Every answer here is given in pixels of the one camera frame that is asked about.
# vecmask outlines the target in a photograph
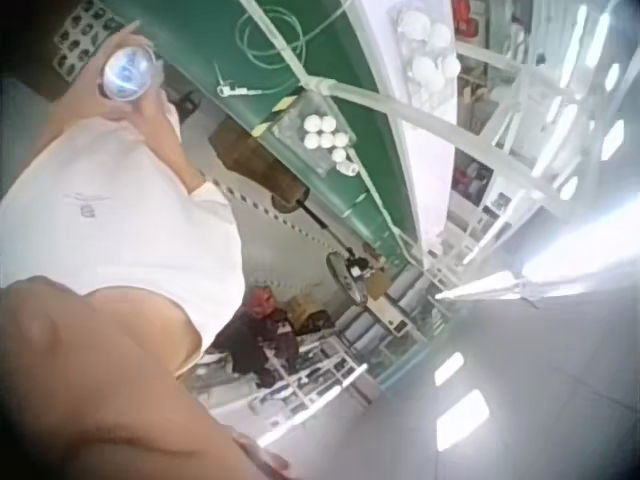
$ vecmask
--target person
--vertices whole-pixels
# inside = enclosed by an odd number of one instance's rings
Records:
[[[240,305],[241,245],[186,159],[160,75],[132,105],[99,93],[113,52],[149,45],[136,26],[53,105],[0,204],[1,435],[65,478],[286,478],[286,461],[175,379]]]

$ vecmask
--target wire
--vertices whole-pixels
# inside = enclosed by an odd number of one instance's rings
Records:
[[[329,18],[327,18],[324,22],[318,25],[314,30],[312,30],[307,35],[305,35],[304,32],[302,31],[302,26],[300,25],[300,22],[298,21],[296,16],[293,15],[287,9],[282,7],[267,6],[267,7],[263,7],[262,10],[271,21],[273,20],[282,21],[288,24],[291,27],[291,29],[293,29],[293,31],[296,34],[297,40],[294,41],[293,43],[287,44],[287,48],[291,49],[291,51],[299,58],[300,63],[304,65],[304,62],[307,59],[307,42],[309,40],[312,40],[314,37],[316,37],[325,28],[327,28],[336,18],[338,18],[347,9],[347,7],[351,5],[352,1],[353,0],[347,0]],[[273,55],[280,56],[281,52],[284,49],[272,48],[268,50],[258,50],[258,49],[251,48],[249,46],[250,37],[256,25],[255,21],[252,21],[252,20],[253,20],[253,17],[251,17],[249,13],[245,13],[240,18],[240,20],[238,20],[238,23],[236,25],[236,30],[235,30],[236,44],[238,45],[238,47],[247,55],[247,57],[253,64],[261,68],[264,68],[266,70],[277,70],[280,68],[287,67],[288,63],[286,61],[276,62],[276,63],[266,61],[266,58],[270,56],[273,56]],[[263,94],[275,93],[279,90],[289,87],[290,85],[296,83],[297,81],[298,81],[297,78],[293,78],[287,83],[279,87],[275,87],[270,90],[262,90],[261,93]]]

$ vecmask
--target egg tray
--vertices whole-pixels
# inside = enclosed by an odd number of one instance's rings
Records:
[[[345,149],[352,147],[357,139],[331,98],[309,90],[301,94],[272,125],[271,129],[276,137],[286,143],[318,175],[325,177],[336,165],[336,162],[331,158],[333,148],[323,149],[318,147],[309,150],[305,147],[304,137],[308,132],[304,128],[304,120],[309,115],[318,115],[320,117],[330,115],[335,118],[337,126],[334,133],[344,132],[349,137],[349,143]]]
[[[53,42],[60,47],[60,53],[53,60],[53,68],[65,80],[72,82],[104,39],[123,26],[124,22],[102,3],[85,0],[53,37]]]
[[[430,45],[426,40],[414,40],[406,36],[399,29],[402,15],[408,11],[419,11],[429,17],[431,27],[436,23],[442,23],[451,30],[451,41],[449,45],[442,48]],[[420,82],[418,82],[412,74],[412,63],[416,55],[423,55],[430,58],[436,65],[439,61],[450,55],[455,55],[455,36],[449,9],[429,8],[426,2],[419,0],[407,0],[399,2],[388,10],[389,18],[393,24],[393,30],[396,34],[396,42],[398,53],[400,54],[403,66],[403,74],[405,85],[407,87],[407,100],[413,107],[433,113],[440,106],[455,98],[457,95],[457,86],[455,78],[445,78],[445,84],[439,92],[427,92]]]

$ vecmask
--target white shirt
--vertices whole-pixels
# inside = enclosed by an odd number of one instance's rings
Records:
[[[128,286],[180,305],[202,348],[240,306],[240,237],[211,183],[189,195],[126,123],[85,120],[0,204],[0,287],[42,275],[79,295]]]

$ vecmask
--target white egg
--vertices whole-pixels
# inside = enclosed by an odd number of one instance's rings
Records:
[[[455,78],[460,73],[460,61],[455,55],[449,55],[442,61],[442,74],[445,78]]]
[[[320,135],[320,146],[322,148],[331,148],[333,147],[334,143],[335,138],[333,137],[333,134],[325,132]]]
[[[346,147],[349,145],[349,135],[344,132],[338,132],[333,135],[334,144],[336,147]]]
[[[431,21],[424,13],[409,10],[400,17],[398,30],[413,40],[426,40],[429,36]]]
[[[451,43],[451,30],[442,23],[436,23],[429,33],[429,45],[435,48],[444,48]]]
[[[309,115],[304,119],[304,129],[309,133],[316,133],[322,127],[322,119],[318,115]]]
[[[338,122],[336,122],[336,119],[331,115],[322,117],[322,125],[320,128],[322,128],[323,132],[331,133],[336,129],[337,126]]]
[[[413,78],[422,84],[426,84],[432,75],[438,73],[436,64],[429,57],[416,57],[411,64]]]
[[[320,135],[317,133],[307,133],[304,137],[304,146],[309,150],[315,150],[320,146]]]
[[[331,152],[331,160],[336,163],[344,162],[347,159],[347,151],[344,148],[335,148]]]
[[[353,162],[350,162],[349,160],[345,160],[344,162],[340,162],[336,164],[336,169],[340,173],[347,175],[348,177],[356,176],[358,174],[358,171],[360,170],[358,168],[358,165],[356,165]]]
[[[436,70],[429,80],[426,82],[426,87],[431,93],[437,93],[444,88],[445,79],[439,71]]]

